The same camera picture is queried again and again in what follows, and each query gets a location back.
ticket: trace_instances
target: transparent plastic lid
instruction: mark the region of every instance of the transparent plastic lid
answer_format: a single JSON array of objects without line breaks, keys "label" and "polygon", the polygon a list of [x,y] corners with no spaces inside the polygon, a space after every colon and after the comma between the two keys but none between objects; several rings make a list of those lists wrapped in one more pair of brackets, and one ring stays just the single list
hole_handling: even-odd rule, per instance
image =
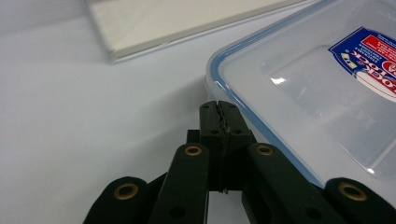
[{"label": "transparent plastic lid", "polygon": [[396,1],[321,1],[216,53],[209,89],[320,182],[355,166],[394,181],[395,39]]}]

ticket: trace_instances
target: white surface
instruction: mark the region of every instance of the white surface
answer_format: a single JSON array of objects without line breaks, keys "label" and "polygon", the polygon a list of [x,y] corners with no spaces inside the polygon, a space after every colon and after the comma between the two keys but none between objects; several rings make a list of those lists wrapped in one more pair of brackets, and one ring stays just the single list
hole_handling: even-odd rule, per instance
[{"label": "white surface", "polygon": [[88,0],[117,60],[302,0]]},{"label": "white surface", "polygon": [[[0,223],[82,223],[111,181],[163,174],[210,55],[286,14],[112,64],[85,3],[1,1]],[[240,194],[211,195],[208,223],[248,223]]]}]

